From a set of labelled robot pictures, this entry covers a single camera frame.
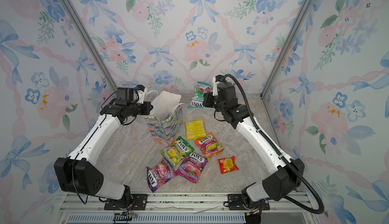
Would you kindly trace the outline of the floral paper gift bag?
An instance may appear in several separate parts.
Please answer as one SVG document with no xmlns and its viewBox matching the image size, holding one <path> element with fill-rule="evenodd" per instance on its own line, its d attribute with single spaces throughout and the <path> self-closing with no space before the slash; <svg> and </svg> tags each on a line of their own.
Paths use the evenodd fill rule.
<svg viewBox="0 0 389 224">
<path fill-rule="evenodd" d="M 162 91 L 151 105 L 154 108 L 150 115 L 144 118 L 153 140 L 158 144 L 169 146 L 183 123 L 181 95 Z"/>
</svg>

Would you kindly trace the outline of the green Fox's lemon bag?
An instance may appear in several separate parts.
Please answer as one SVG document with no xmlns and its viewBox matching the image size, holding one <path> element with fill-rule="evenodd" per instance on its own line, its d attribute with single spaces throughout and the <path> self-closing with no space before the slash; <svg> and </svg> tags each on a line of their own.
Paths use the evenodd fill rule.
<svg viewBox="0 0 389 224">
<path fill-rule="evenodd" d="M 163 149 L 161 154 L 172 167 L 175 167 L 192 152 L 194 152 L 194 148 L 183 137 L 178 137 L 176 141 Z"/>
</svg>

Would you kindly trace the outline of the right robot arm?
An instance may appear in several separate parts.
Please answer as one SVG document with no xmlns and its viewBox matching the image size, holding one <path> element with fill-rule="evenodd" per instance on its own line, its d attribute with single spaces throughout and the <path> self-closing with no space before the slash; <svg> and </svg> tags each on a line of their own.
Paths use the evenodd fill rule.
<svg viewBox="0 0 389 224">
<path fill-rule="evenodd" d="M 231 82 L 214 79 L 213 91 L 204 94 L 203 106 L 220 112 L 223 120 L 251 144 L 270 173 L 261 182 L 251 184 L 242 191 L 246 202 L 264 199 L 279 201 L 301 185 L 298 174 L 303 173 L 304 164 L 292 159 L 275 144 L 259 125 L 246 98 L 244 101 L 244 104 L 238 103 L 236 89 Z"/>
</svg>

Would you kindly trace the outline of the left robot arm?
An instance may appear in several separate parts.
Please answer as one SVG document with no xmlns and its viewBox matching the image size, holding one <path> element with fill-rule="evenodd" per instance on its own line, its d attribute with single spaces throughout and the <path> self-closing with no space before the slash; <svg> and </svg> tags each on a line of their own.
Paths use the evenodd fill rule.
<svg viewBox="0 0 389 224">
<path fill-rule="evenodd" d="M 145 100 L 147 89 L 119 87 L 116 97 L 102 103 L 100 115 L 83 141 L 66 157 L 54 163 L 60 189 L 111 200 L 127 200 L 128 187 L 105 179 L 96 168 L 97 159 L 112 134 L 122 125 L 129 125 L 129 117 L 147 116 L 153 106 Z"/>
</svg>

